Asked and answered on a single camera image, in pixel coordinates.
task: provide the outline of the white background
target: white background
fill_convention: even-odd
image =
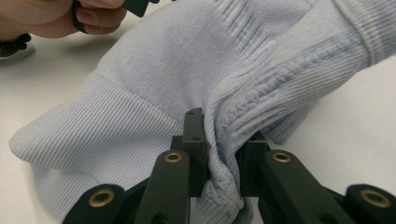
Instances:
[[[161,5],[151,5],[149,11]],[[0,223],[55,224],[35,196],[29,165],[7,144],[18,129],[64,103],[117,39],[139,19],[129,14],[112,35],[48,40],[0,61]],[[396,57],[366,69],[323,98],[282,147],[342,194],[367,183],[396,195]],[[254,223],[262,223],[260,215]]]

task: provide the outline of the screw hole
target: screw hole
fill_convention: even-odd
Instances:
[[[91,196],[88,203],[91,207],[103,207],[111,203],[115,196],[112,189],[99,189]]]
[[[273,159],[280,162],[289,162],[291,157],[285,153],[277,152],[273,154]]]
[[[389,198],[384,194],[371,189],[364,189],[361,191],[361,197],[371,205],[387,208],[391,206]]]
[[[181,161],[183,157],[176,152],[171,152],[165,156],[165,160],[168,162],[178,162]]]

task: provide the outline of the black plastic part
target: black plastic part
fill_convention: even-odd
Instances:
[[[335,199],[335,201],[338,202],[338,204],[339,204],[340,206],[344,207],[344,198],[345,198],[344,195],[339,194],[339,193],[335,192],[335,191],[332,190],[332,189],[327,189],[327,188],[325,188],[325,189],[327,190],[327,192],[328,192],[330,195],[332,195],[332,198]]]
[[[156,4],[160,2],[160,0],[126,0],[122,6],[135,14],[137,17],[142,18],[146,13],[149,2]],[[76,16],[76,12],[79,7],[82,7],[81,3],[78,0],[74,0],[72,5],[73,24],[79,31],[87,34],[87,31],[85,30],[85,24],[80,22]]]
[[[265,223],[355,223],[332,195],[289,152],[268,151],[265,162],[259,164],[257,178],[261,181],[259,192],[262,207],[264,204],[268,204],[269,207],[267,211],[262,211],[259,207]],[[276,209],[281,210],[277,213],[281,217],[284,215],[284,220],[266,220],[268,211]]]
[[[93,207],[90,205],[90,198],[94,196],[96,192],[105,190],[107,192],[112,191],[114,193],[114,199],[106,205]],[[125,191],[123,188],[117,185],[99,185],[86,191],[73,206],[71,211],[67,214],[63,224],[116,224],[118,222],[118,213],[122,208],[125,200]]]
[[[14,45],[17,47],[17,49],[27,49],[27,44],[20,39],[15,40]]]
[[[77,19],[77,9],[79,7],[82,7],[81,3],[78,0],[74,0],[73,1],[73,5],[72,5],[72,15],[73,15],[73,25],[82,33],[87,34],[87,31],[85,31],[85,24],[80,22]]]
[[[149,179],[145,179],[131,189],[125,192],[125,201],[119,211],[119,217],[116,223],[134,224],[134,217],[142,201]]]
[[[29,34],[23,34],[20,35],[18,39],[20,39],[23,42],[30,42],[32,40],[32,37]]]
[[[344,207],[359,224],[395,224],[396,198],[370,185],[347,189]]]
[[[190,196],[201,197],[206,180],[208,179],[208,150],[204,132],[204,115],[201,108],[188,111],[184,117],[182,149],[191,158]]]
[[[183,136],[172,136],[171,150],[183,150]]]
[[[141,18],[145,15],[148,5],[149,0],[125,0],[122,6]]]
[[[265,152],[270,150],[262,133],[255,133],[236,152],[239,165],[242,197],[259,197],[257,171],[258,164],[264,160]]]
[[[189,223],[189,166],[190,157],[181,150],[157,158],[134,223]]]
[[[17,51],[18,48],[11,41],[0,44],[0,57],[9,57]]]

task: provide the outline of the finger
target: finger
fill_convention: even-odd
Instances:
[[[95,6],[88,5],[86,3],[80,2],[82,7],[90,7],[90,8],[97,8]]]
[[[125,18],[126,10],[122,7],[115,9],[81,7],[76,14],[82,23],[100,27],[115,27]]]
[[[46,38],[60,38],[71,35],[78,30],[74,27],[71,18],[71,10],[55,21],[38,25],[24,25],[27,33]]]
[[[80,2],[92,7],[118,8],[122,6],[124,0],[80,0]]]
[[[23,24],[38,25],[59,19],[71,5],[71,0],[2,0],[0,14]]]
[[[107,35],[116,31],[119,27],[120,25],[113,27],[85,25],[85,31],[90,35]]]

